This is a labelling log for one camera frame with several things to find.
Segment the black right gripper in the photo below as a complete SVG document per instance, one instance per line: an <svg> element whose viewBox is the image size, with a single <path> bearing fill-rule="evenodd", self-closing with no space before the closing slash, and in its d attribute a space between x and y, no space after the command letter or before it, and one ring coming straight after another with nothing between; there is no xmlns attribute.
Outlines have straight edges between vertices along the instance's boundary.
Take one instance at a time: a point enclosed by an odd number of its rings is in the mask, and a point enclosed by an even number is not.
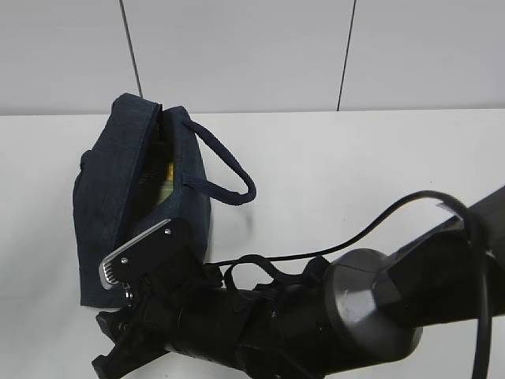
<svg viewBox="0 0 505 379"><path fill-rule="evenodd" d="M252 324L251 291L224 287L220 272L143 275L120 284L127 305L96 317L114 343L92 362L98 377L122 378L171 352L253 374L243 340Z"/></svg>

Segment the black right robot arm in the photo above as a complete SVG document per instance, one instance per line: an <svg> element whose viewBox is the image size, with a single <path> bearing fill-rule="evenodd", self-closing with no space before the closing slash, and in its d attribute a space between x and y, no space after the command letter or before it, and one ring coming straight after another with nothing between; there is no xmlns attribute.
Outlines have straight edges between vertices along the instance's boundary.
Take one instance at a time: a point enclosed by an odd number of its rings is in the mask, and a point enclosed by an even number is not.
<svg viewBox="0 0 505 379"><path fill-rule="evenodd" d="M188 221L159 222L99 265L102 285L123 286L128 302L97 315L114 343L93 360L97 376L121 378L174 352L251 378L322 378L404 359L425 326L474 319L472 375L487 377L492 319L504 312L504 192L471 207L429 190L400 204L421 198L453 216L390 255L352 242L335 261L308 254L299 274L260 255L205 264L189 248ZM238 288L238 263L271 282Z"/></svg>

